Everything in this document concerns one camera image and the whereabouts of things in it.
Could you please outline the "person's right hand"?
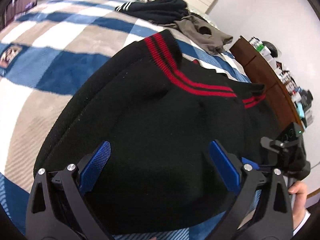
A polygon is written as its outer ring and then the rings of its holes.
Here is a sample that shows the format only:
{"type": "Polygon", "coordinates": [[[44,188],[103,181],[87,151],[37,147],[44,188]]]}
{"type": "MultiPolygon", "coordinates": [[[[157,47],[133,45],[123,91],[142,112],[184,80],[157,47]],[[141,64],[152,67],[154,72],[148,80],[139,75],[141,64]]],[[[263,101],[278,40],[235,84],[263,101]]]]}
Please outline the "person's right hand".
{"type": "Polygon", "coordinates": [[[290,195],[295,195],[292,208],[293,228],[296,229],[306,215],[306,199],[308,195],[307,185],[302,181],[296,181],[289,189],[290,195]]]}

